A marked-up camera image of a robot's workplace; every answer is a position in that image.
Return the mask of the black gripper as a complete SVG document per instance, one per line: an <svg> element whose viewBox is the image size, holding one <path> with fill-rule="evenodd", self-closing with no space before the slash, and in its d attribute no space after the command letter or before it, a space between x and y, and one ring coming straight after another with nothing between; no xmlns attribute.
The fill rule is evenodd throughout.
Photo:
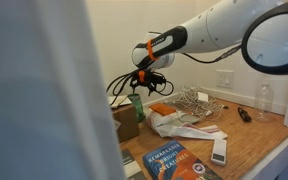
<svg viewBox="0 0 288 180"><path fill-rule="evenodd" d="M166 84L164 75L150 70L137 70L131 75L130 87L135 90L138 86L146 87L149 94L157 92L157 86Z"/></svg>

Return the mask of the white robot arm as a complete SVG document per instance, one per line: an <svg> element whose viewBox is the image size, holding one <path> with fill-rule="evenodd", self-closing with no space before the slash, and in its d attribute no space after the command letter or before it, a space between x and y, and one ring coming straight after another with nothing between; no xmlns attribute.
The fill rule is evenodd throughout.
<svg viewBox="0 0 288 180"><path fill-rule="evenodd" d="M145 43L135 46L132 61L151 71L170 66L176 53L236 51L253 69L288 75L288 2L284 0L221 0Z"/></svg>

